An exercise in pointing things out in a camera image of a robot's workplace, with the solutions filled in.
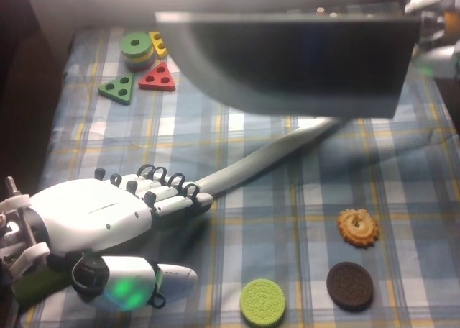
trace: blue and white checkered fabric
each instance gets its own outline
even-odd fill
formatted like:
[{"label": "blue and white checkered fabric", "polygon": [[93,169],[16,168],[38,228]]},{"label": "blue and white checkered fabric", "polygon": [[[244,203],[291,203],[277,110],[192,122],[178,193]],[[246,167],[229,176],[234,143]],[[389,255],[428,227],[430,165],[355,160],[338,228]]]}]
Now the blue and white checkered fabric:
[{"label": "blue and white checkered fabric", "polygon": [[[222,106],[169,57],[176,91],[136,87],[130,106],[105,99],[97,86],[127,72],[119,51],[124,32],[77,34],[42,188],[91,178],[96,167],[128,174],[144,163],[194,181],[311,120]],[[218,197],[189,226],[152,236],[145,257],[198,274],[187,300],[107,314],[67,288],[20,322],[34,328],[240,327],[242,288],[269,278],[285,293],[284,327],[460,327],[459,179],[460,141],[438,89],[409,73],[393,120],[345,124]],[[360,208],[380,225],[379,241],[367,250],[345,243],[337,229],[342,209]],[[370,309],[350,314],[331,301],[326,276],[341,261],[369,271]]]}]

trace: cookie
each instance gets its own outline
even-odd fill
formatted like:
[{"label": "cookie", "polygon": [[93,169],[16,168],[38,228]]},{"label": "cookie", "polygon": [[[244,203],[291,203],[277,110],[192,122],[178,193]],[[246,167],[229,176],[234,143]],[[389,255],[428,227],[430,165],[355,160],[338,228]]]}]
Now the cookie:
[{"label": "cookie", "polygon": [[257,279],[241,293],[239,305],[244,318],[258,327],[272,327],[281,320],[286,301],[282,289],[273,281]]},{"label": "cookie", "polygon": [[372,302],[374,284],[362,266],[342,262],[332,267],[326,280],[332,301],[347,311],[361,311]]},{"label": "cookie", "polygon": [[379,237],[379,226],[365,209],[341,211],[339,231],[344,240],[357,247],[368,247]]}]

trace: green round block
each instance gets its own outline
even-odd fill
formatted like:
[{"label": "green round block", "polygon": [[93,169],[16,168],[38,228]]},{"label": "green round block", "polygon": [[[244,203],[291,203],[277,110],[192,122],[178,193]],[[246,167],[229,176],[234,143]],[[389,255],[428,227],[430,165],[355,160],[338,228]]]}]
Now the green round block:
[{"label": "green round block", "polygon": [[243,288],[239,305],[244,318],[250,324],[269,327],[280,321],[285,312],[286,301],[282,289],[276,283],[257,279]]},{"label": "green round block", "polygon": [[147,33],[129,33],[121,40],[120,48],[125,56],[129,58],[138,58],[152,49],[152,41]]}]

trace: cable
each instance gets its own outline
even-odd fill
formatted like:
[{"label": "cable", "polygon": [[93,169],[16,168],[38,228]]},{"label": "cable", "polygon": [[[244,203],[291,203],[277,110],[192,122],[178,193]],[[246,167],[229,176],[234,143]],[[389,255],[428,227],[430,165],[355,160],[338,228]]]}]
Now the cable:
[{"label": "cable", "polygon": [[210,195],[221,193],[255,176],[273,163],[276,163],[279,159],[341,122],[341,119],[328,117],[312,119],[311,125],[301,127],[286,134],[235,164],[196,181],[196,184],[200,187],[200,191],[209,193]]}]

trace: plaid tablecloth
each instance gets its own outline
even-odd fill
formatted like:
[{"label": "plaid tablecloth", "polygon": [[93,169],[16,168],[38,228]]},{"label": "plaid tablecloth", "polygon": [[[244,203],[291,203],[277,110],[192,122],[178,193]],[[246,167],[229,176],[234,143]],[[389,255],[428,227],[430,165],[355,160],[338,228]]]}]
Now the plaid tablecloth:
[{"label": "plaid tablecloth", "polygon": [[[144,163],[194,181],[311,119],[245,114],[204,96],[167,58],[174,92],[135,88],[130,106],[97,94],[127,72],[122,29],[85,30],[75,44],[55,118],[42,188],[73,178],[133,173]],[[201,219],[152,236],[142,255],[186,265],[199,284],[164,309],[107,314],[68,288],[25,312],[23,327],[240,327],[246,283],[283,289],[284,327],[460,327],[460,143],[431,79],[409,73],[396,117],[356,120],[216,199]],[[356,249],[337,229],[342,209],[367,209],[374,247]],[[328,270],[363,265],[370,309],[331,301]]]}]

